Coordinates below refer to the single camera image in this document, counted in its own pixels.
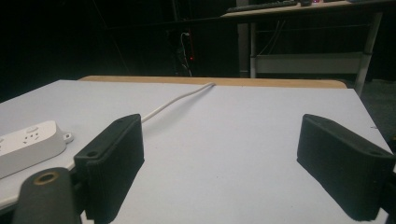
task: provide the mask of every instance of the table surface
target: table surface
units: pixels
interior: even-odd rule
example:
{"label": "table surface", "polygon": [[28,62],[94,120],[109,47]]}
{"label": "table surface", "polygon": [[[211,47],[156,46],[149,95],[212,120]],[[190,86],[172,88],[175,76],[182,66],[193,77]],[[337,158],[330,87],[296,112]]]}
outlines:
{"label": "table surface", "polygon": [[227,77],[119,77],[89,76],[82,81],[137,82],[137,83],[179,83],[205,84],[215,82],[219,86],[256,86],[288,88],[332,88],[345,89],[345,83],[337,80],[272,79],[272,78],[227,78]]}
{"label": "table surface", "polygon": [[[115,119],[199,87],[60,80],[0,104],[0,135],[53,119],[75,136],[60,156],[0,179],[0,203],[29,175],[69,164]],[[218,85],[144,123],[146,161],[114,223],[355,223],[296,161],[303,114],[389,150],[351,89]]]}

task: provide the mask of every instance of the dark background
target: dark background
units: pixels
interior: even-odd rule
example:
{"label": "dark background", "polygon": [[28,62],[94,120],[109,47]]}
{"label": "dark background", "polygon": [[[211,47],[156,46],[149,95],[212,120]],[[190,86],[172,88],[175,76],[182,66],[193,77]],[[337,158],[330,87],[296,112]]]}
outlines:
{"label": "dark background", "polygon": [[[234,0],[179,0],[175,15],[169,0],[37,0],[2,5],[0,25],[0,102],[58,79],[89,75],[189,76],[180,63],[180,35],[195,77],[239,77],[238,33],[234,24],[203,24],[185,29],[103,30],[147,23],[218,17]],[[366,20],[367,15],[339,21]],[[315,26],[329,18],[293,20],[288,26]],[[368,79],[394,80],[394,10],[384,14]],[[263,23],[262,26],[274,23]],[[359,49],[366,28],[312,34],[282,33],[274,53]],[[338,45],[325,44],[326,39]]]}

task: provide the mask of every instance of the white power strip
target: white power strip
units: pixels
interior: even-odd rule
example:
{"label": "white power strip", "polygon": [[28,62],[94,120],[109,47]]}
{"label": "white power strip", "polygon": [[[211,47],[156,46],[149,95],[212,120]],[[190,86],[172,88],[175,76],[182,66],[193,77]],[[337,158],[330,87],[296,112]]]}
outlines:
{"label": "white power strip", "polygon": [[0,136],[0,178],[61,154],[71,141],[53,120]]}

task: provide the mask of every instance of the white cable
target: white cable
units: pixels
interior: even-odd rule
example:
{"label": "white cable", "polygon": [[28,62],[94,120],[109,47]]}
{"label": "white cable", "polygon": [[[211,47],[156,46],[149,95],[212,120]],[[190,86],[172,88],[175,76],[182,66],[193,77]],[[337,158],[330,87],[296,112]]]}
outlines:
{"label": "white cable", "polygon": [[212,86],[215,86],[215,85],[216,85],[215,83],[209,82],[209,83],[206,83],[203,87],[199,88],[199,89],[196,90],[196,91],[190,91],[190,92],[187,92],[187,93],[185,93],[185,94],[183,94],[183,95],[178,96],[177,98],[173,99],[172,101],[170,101],[170,102],[168,102],[168,103],[166,103],[166,104],[164,104],[164,105],[158,107],[157,109],[155,109],[155,110],[152,111],[151,113],[147,114],[145,117],[142,118],[142,123],[144,123],[144,122],[146,122],[147,120],[151,119],[152,117],[154,117],[155,115],[157,115],[158,113],[160,113],[161,111],[163,111],[166,107],[168,107],[168,106],[171,105],[172,103],[174,103],[174,102],[176,102],[176,101],[178,101],[178,100],[180,100],[180,99],[182,99],[182,98],[184,98],[184,97],[186,97],[186,96],[193,95],[193,94],[195,94],[195,93],[197,93],[197,92],[199,92],[199,91],[202,91],[202,90],[204,90],[205,88],[212,87]]}
{"label": "white cable", "polygon": [[[214,82],[209,82],[209,83],[206,83],[203,87],[199,88],[198,90],[190,91],[190,92],[187,92],[187,93],[185,93],[185,94],[183,94],[183,95],[178,96],[177,98],[175,98],[175,99],[173,99],[172,101],[170,101],[170,102],[168,102],[168,103],[166,103],[166,104],[164,104],[164,105],[158,107],[157,109],[155,109],[154,111],[152,111],[151,113],[149,113],[148,115],[146,115],[145,117],[143,117],[143,118],[142,118],[142,123],[144,123],[145,121],[151,119],[152,117],[154,117],[155,115],[157,115],[158,113],[160,113],[161,111],[163,111],[166,107],[168,107],[168,106],[171,105],[172,103],[174,103],[174,102],[176,102],[176,101],[178,101],[178,100],[180,100],[180,99],[182,99],[182,98],[184,98],[184,97],[193,95],[193,94],[195,94],[195,93],[197,93],[197,92],[199,92],[199,91],[202,91],[202,90],[204,90],[204,89],[206,89],[206,88],[208,88],[208,87],[215,86],[215,85],[216,85],[216,83],[214,83]],[[71,161],[71,162],[69,162],[69,163],[66,165],[65,168],[68,169],[68,170],[71,170],[71,169],[73,169],[74,167],[75,167],[74,161]],[[4,199],[3,201],[0,201],[0,209],[2,209],[3,207],[9,206],[9,205],[12,204],[12,203],[15,203],[17,200],[18,200],[18,196],[11,196],[11,197],[8,197],[8,198]]]}

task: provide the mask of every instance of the wooden desk top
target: wooden desk top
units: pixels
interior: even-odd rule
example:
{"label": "wooden desk top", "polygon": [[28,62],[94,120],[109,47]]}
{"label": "wooden desk top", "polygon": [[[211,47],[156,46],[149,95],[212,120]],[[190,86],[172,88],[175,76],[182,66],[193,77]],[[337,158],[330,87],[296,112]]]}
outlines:
{"label": "wooden desk top", "polygon": [[225,77],[113,77],[89,76],[82,81],[104,82],[145,82],[145,83],[180,83],[205,84],[215,82],[220,86],[260,86],[260,87],[290,87],[290,88],[331,88],[346,89],[347,86],[336,80],[310,79],[271,79],[271,78],[225,78]]}

